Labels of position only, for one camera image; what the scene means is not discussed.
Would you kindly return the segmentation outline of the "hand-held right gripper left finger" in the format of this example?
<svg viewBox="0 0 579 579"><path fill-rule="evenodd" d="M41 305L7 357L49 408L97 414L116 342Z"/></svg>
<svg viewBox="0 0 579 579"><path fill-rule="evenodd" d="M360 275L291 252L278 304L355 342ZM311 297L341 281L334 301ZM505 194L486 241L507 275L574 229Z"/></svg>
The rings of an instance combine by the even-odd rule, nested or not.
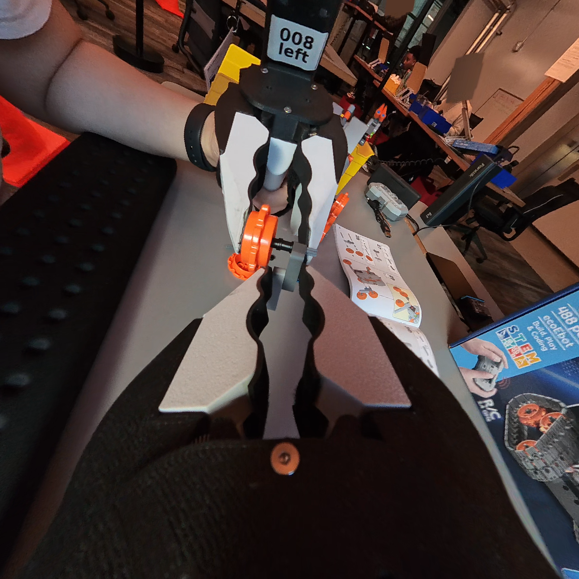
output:
<svg viewBox="0 0 579 579"><path fill-rule="evenodd" d="M262 438L268 371L259 337L267 300L268 270L260 269L204 315L160 412L231 418L246 437Z"/></svg>

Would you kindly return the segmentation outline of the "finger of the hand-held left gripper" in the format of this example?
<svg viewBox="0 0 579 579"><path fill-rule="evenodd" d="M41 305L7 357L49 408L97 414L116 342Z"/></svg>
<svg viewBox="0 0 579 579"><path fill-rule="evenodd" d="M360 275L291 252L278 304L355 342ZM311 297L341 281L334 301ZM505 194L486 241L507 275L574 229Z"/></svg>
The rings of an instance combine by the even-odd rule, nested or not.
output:
<svg viewBox="0 0 579 579"><path fill-rule="evenodd" d="M299 178L291 213L291 231L316 250L337 191L332 141L315 135L301 141L293 157Z"/></svg>
<svg viewBox="0 0 579 579"><path fill-rule="evenodd" d="M250 186L258 176L255 156L268 139L268 129L256 117L235 113L227 145L220 156L220 174L228 231L237 254L251 210Z"/></svg>

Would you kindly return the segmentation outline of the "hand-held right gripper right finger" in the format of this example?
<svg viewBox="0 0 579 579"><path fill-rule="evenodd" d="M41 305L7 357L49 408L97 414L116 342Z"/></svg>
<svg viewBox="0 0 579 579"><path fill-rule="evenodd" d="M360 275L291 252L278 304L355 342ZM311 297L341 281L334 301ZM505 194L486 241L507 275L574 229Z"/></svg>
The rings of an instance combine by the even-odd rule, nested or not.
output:
<svg viewBox="0 0 579 579"><path fill-rule="evenodd" d="M299 293L305 303L302 320L311 333L295 391L300 437L323 438L344 415L409 408L367 314L310 267L302 267Z"/></svg>

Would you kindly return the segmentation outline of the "grey toy robot chassis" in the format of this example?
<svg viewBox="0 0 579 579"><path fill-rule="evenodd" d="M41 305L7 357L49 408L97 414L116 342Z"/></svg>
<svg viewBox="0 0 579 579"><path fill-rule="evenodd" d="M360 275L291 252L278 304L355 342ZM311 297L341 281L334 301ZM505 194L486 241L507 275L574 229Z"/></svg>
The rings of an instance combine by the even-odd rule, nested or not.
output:
<svg viewBox="0 0 579 579"><path fill-rule="evenodd" d="M310 240L308 241L308 251L306 264L310 264L312 259L317 255L317 249L328 233L329 228L336 221L339 214L349 201L348 192L342 191L335 199L330 196L324 202L315 219L310 218Z"/></svg>

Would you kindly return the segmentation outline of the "grey toy beam assembly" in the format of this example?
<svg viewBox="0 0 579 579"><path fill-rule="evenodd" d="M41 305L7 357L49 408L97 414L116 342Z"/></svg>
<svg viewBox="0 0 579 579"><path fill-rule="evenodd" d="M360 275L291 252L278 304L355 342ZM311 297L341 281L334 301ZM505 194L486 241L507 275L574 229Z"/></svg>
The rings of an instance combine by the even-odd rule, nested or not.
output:
<svg viewBox="0 0 579 579"><path fill-rule="evenodd" d="M267 309L275 310L282 290L293 292L298 284L302 264L307 258L306 245L296 242L290 252L288 265L285 269L274 267L272 274L271 297L267 301Z"/></svg>

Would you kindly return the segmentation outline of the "person's left forearm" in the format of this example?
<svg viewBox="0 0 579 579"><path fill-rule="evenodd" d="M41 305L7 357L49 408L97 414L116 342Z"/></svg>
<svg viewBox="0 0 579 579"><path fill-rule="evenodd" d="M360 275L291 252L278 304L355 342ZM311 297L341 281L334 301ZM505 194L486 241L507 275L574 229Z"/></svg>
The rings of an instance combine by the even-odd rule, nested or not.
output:
<svg viewBox="0 0 579 579"><path fill-rule="evenodd" d="M88 131L145 152L188 159L184 127L195 101L84 40L59 1L52 1L39 31L1 40L1 96L69 132Z"/></svg>

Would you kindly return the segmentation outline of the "grey desk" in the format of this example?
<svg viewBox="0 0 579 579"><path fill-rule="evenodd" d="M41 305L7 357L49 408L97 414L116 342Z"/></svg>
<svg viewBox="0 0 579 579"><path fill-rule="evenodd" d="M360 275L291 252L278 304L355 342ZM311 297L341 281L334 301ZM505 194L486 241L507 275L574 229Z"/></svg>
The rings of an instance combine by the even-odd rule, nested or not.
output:
<svg viewBox="0 0 579 579"><path fill-rule="evenodd" d="M231 418L160 412L204 315L243 282L212 174L178 162L125 294L5 568L14 578L558 578L521 521L449 354L463 329L407 225L395 264L423 309L437 377L367 315L409 408L301 438L311 333L299 288L259 339L262 438Z"/></svg>

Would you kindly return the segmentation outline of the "person's left hand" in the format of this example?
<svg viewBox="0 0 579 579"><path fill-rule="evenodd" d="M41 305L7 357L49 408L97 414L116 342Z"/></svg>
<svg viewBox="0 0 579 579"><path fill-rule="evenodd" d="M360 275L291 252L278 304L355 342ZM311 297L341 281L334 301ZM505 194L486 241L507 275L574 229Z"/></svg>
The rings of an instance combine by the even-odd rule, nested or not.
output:
<svg viewBox="0 0 579 579"><path fill-rule="evenodd" d="M279 189L275 191L269 191L263 187L252 199L252 206L255 211L258 211L263 205L268 205L271 209L271 214L279 217L292 211L293 201L289 200L289 197L288 185L285 179Z"/></svg>

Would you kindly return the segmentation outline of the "black wristband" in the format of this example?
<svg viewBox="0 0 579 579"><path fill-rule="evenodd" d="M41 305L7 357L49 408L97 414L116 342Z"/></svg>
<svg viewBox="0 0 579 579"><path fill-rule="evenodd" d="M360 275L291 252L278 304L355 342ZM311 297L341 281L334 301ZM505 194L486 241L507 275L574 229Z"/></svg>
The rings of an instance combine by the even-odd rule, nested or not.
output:
<svg viewBox="0 0 579 579"><path fill-rule="evenodd" d="M189 112L184 127L184 144L189 161L196 167L209 172L215 172L216 168L210 165L203 152L201 132L207 117L214 110L213 105L198 104Z"/></svg>

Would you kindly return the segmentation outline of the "yellow storage bin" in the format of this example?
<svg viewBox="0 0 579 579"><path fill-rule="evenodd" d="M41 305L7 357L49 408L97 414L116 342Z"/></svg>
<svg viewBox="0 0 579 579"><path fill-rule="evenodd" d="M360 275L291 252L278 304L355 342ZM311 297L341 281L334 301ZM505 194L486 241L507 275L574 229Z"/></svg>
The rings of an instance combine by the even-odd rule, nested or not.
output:
<svg viewBox="0 0 579 579"><path fill-rule="evenodd" d="M255 57L235 45L230 46L205 98L205 104L215 105L215 136L222 141L219 145L220 155L224 152L227 145L235 113L242 112L254 116L254 109L244 99L238 84L241 71L251 66L257 66L258 71L260 71L259 61ZM270 135L268 143L263 148L260 148L255 156L255 167L258 170L258 176L250 186L250 190L254 185L262 184L262 177L266 172L265 164L269 144ZM217 168L216 179L218 185L222 188L220 165Z"/></svg>

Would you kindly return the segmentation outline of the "grey remote controller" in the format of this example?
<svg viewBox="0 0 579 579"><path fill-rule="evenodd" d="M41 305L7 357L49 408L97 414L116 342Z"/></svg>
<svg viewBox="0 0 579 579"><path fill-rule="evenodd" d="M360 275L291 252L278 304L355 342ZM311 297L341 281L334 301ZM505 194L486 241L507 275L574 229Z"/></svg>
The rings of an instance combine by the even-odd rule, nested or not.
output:
<svg viewBox="0 0 579 579"><path fill-rule="evenodd" d="M375 201L387 221L398 221L408 215L408 207L385 184L371 182L366 186L365 197Z"/></svg>

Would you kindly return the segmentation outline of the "black flat box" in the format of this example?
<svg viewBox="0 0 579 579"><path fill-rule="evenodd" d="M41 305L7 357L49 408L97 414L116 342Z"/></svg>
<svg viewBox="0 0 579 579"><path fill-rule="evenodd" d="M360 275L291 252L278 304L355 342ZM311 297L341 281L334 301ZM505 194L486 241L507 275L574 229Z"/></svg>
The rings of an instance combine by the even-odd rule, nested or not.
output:
<svg viewBox="0 0 579 579"><path fill-rule="evenodd" d="M367 181L367 185L380 183L385 185L398 199L411 209L420 200L421 195L414 190L409 183L403 180L386 164L381 164Z"/></svg>

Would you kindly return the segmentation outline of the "white instruction booklet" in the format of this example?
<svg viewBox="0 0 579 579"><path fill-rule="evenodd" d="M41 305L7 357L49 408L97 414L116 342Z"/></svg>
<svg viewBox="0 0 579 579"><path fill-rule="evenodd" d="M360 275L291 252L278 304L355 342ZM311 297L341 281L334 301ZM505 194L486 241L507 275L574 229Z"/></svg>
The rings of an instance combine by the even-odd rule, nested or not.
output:
<svg viewBox="0 0 579 579"><path fill-rule="evenodd" d="M333 225L337 253L351 290L351 300L377 317L437 376L433 350L419 329L422 307L402 279L387 244Z"/></svg>

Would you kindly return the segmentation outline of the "long wooden workbench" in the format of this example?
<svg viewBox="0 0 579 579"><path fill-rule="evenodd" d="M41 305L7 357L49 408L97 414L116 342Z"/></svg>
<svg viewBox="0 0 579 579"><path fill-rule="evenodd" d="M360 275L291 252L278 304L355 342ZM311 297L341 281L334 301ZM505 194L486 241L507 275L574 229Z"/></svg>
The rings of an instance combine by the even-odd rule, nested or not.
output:
<svg viewBox="0 0 579 579"><path fill-rule="evenodd" d="M363 70L365 70L366 73L372 77L374 86L378 87L382 78L374 73L372 68L363 59L358 57L358 55L354 54L353 59L363 68ZM422 129L422 131L430 137L436 146L443 150L445 155L452 159L452 161L456 163L462 171L466 170L471 165L473 161L471 158L462 156L458 151L450 147L442 136L438 135L433 130L431 130L430 127L426 126L422 120L419 119L416 113L409 112L393 94L391 94L386 89L382 89L380 92L382 96L387 98L387 100L389 100L389 102L391 102L392 105L394 105L396 109L403 114L403 116L414 121ZM500 193L503 197L509 199L511 203L514 203L519 207L525 206L525 202L519 199L517 195L515 195L514 192L512 192L509 188L502 189L492 183L490 183L488 187L493 191Z"/></svg>

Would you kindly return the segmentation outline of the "black slim computer tower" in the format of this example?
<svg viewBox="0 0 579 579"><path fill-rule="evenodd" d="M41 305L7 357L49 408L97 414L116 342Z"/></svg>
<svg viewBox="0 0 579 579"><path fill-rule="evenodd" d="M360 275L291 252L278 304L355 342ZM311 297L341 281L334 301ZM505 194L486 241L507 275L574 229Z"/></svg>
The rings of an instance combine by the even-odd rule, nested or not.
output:
<svg viewBox="0 0 579 579"><path fill-rule="evenodd" d="M426 226L449 226L470 209L475 193L496 177L502 167L481 155L421 215Z"/></svg>

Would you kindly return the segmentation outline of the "black studded mat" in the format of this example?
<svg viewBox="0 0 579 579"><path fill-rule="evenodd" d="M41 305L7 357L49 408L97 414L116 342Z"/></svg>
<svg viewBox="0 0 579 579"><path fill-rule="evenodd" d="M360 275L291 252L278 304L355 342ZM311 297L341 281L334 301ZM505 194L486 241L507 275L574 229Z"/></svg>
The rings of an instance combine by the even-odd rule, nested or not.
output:
<svg viewBox="0 0 579 579"><path fill-rule="evenodd" d="M176 171L84 133L1 206L1 566Z"/></svg>

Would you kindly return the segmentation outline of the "robot kit box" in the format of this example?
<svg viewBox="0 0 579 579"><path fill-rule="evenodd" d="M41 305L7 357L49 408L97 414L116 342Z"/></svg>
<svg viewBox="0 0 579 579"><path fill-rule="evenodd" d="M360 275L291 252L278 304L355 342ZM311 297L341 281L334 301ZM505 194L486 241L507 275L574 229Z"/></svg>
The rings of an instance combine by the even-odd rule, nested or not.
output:
<svg viewBox="0 0 579 579"><path fill-rule="evenodd" d="M578 578L578 285L451 344L565 578Z"/></svg>

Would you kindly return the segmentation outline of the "white t-shirt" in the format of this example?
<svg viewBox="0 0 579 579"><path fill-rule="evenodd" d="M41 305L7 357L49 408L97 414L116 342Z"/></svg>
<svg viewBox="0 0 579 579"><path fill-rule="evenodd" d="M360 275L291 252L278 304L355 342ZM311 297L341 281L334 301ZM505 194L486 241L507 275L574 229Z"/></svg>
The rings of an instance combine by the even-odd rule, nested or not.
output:
<svg viewBox="0 0 579 579"><path fill-rule="evenodd" d="M52 1L1 1L1 40L18 40L47 22Z"/></svg>

